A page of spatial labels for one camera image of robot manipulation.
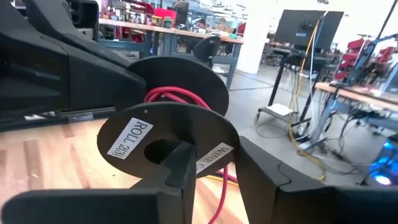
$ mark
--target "white label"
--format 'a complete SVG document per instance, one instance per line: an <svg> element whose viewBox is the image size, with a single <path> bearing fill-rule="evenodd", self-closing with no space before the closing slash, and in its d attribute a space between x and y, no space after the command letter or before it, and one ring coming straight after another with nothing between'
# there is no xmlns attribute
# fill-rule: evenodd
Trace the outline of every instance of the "white label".
<svg viewBox="0 0 398 224"><path fill-rule="evenodd" d="M152 127L153 125L145 121L131 118L107 154L119 159L126 159Z"/></svg>
<svg viewBox="0 0 398 224"><path fill-rule="evenodd" d="M218 146L216 146L214 149L212 149L210 152L208 152L205 156L197 161L197 174L206 169L208 166L217 162L233 149L233 147L221 142Z"/></svg>

